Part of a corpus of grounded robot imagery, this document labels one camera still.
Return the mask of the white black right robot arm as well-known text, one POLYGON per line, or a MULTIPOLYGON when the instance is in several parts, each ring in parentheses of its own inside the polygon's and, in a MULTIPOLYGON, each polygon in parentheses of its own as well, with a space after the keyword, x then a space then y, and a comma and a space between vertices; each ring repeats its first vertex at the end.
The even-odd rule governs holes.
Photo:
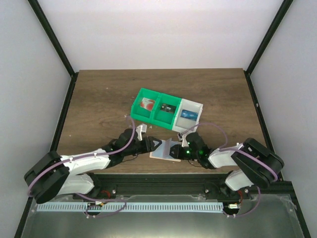
POLYGON ((278 180, 284 167, 283 160, 274 152, 253 138, 227 148, 210 149, 198 133, 186 136, 187 147, 173 145, 169 155, 174 159, 196 160, 203 168, 215 170, 221 167, 237 166, 239 169, 229 173, 220 187, 220 194, 230 200, 238 190, 257 186, 268 188, 278 180))

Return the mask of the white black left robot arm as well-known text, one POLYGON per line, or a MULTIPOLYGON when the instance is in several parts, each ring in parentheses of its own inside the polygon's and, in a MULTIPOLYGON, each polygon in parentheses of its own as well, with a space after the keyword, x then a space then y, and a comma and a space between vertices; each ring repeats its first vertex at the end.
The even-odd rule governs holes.
POLYGON ((155 151, 162 141, 144 136, 140 127, 126 129, 117 139, 88 153, 59 155, 48 152, 25 175, 28 195, 38 204, 64 194, 84 194, 90 200, 100 197, 101 187, 90 171, 103 170, 123 163, 127 156, 155 151))

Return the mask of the beige leather card holder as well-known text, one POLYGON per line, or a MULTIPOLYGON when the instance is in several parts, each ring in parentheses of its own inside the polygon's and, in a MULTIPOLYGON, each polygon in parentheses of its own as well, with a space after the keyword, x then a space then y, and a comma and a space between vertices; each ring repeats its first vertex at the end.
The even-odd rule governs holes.
POLYGON ((180 162, 180 159, 175 159, 170 156, 170 149, 174 145, 181 145, 181 142, 172 141, 172 139, 163 140, 162 144, 153 152, 150 152, 150 158, 161 159, 173 162, 180 162))

